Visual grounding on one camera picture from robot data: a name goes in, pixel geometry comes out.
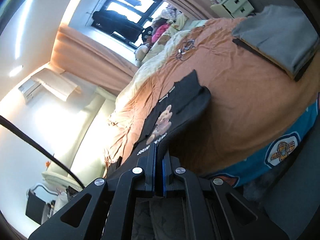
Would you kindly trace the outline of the window with black frame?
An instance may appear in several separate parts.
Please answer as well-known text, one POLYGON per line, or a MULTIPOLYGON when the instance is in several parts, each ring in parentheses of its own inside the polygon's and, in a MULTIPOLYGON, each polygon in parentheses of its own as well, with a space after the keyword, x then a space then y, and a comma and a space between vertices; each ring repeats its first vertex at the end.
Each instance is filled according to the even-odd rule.
POLYGON ((143 42, 142 32, 167 5, 163 0, 104 0, 93 12, 91 26, 137 48, 143 42))

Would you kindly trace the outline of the wall air conditioner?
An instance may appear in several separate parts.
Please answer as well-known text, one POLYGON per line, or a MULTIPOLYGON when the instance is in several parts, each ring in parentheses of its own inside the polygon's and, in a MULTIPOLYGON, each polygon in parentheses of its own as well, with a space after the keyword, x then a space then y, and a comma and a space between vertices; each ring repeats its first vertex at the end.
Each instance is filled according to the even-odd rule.
POLYGON ((41 88, 45 88, 55 97, 66 102, 72 93, 81 93, 81 87, 66 77, 48 68, 43 68, 32 75, 18 90, 26 102, 35 97, 41 88))

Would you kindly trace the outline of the pale green bedside drawer unit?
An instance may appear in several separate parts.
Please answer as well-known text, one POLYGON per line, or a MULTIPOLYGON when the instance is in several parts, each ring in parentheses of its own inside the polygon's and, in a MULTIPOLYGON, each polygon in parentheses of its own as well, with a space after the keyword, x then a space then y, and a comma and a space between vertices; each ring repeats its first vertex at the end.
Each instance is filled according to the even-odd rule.
POLYGON ((220 18, 246 17, 254 12, 249 0, 221 0, 210 8, 220 18))

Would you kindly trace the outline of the orange bed sheet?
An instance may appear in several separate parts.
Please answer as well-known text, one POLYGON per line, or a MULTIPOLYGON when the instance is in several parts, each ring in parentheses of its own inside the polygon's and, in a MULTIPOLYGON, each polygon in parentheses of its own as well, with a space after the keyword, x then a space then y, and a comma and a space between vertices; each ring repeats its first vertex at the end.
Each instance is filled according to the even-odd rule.
POLYGON ((185 140, 183 161, 199 174, 248 159, 296 122, 319 93, 319 55, 302 78, 284 71, 233 43, 240 19, 216 18, 190 31, 193 49, 181 61, 171 53, 152 74, 142 67, 118 95, 108 120, 106 167, 125 161, 138 141, 147 116, 175 83, 192 71, 211 93, 210 108, 193 137, 185 140))

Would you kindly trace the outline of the black printed t-shirt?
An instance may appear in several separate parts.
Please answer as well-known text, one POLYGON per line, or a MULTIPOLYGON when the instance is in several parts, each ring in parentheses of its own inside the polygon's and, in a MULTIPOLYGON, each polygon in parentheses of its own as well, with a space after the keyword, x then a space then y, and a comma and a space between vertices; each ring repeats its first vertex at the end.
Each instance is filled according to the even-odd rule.
POLYGON ((144 120, 140 137, 133 145, 130 156, 127 159, 121 157, 112 163, 107 170, 106 178, 117 178, 133 168, 139 158, 150 154, 153 147, 157 152, 156 162, 159 162, 169 145, 185 145, 186 137, 195 137, 196 131, 192 126, 207 109, 210 98, 209 89, 199 84, 196 71, 174 83, 171 90, 158 100, 144 120))

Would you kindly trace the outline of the blue patterned mattress cover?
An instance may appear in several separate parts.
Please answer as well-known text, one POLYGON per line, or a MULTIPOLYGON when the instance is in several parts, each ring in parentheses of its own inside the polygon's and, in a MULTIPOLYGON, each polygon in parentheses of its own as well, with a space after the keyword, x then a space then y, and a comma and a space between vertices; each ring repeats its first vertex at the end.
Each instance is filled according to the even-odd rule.
POLYGON ((297 121, 280 137, 250 157, 219 172, 205 176, 220 178, 232 187, 244 185, 281 164, 302 142, 314 126, 319 111, 319 98, 306 108, 297 121))

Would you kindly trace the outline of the pink beige curtain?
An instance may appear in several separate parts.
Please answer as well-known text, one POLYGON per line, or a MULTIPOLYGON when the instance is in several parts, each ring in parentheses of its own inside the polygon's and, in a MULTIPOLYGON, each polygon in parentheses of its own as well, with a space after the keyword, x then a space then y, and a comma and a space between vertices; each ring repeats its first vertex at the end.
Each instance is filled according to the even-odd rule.
POLYGON ((118 95, 138 67, 79 31, 62 24, 55 38, 50 65, 118 95))

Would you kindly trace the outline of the stack of folded clothes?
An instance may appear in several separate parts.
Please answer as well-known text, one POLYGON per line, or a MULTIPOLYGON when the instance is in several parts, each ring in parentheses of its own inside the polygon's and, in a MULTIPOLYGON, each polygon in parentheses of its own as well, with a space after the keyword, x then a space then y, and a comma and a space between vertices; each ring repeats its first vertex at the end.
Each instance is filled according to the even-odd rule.
POLYGON ((268 5, 241 21, 234 42, 254 51, 299 80, 319 50, 319 35, 304 12, 295 7, 268 5))

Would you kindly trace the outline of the pile of clothes and toys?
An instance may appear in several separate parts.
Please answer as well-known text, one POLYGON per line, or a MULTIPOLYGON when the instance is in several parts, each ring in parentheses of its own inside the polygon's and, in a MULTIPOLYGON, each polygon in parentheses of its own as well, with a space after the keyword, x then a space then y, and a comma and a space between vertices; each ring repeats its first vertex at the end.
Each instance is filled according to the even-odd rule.
POLYGON ((143 43, 135 51, 135 64, 141 67, 146 61, 158 55, 167 42, 183 29, 189 20, 184 13, 167 5, 142 32, 143 43))

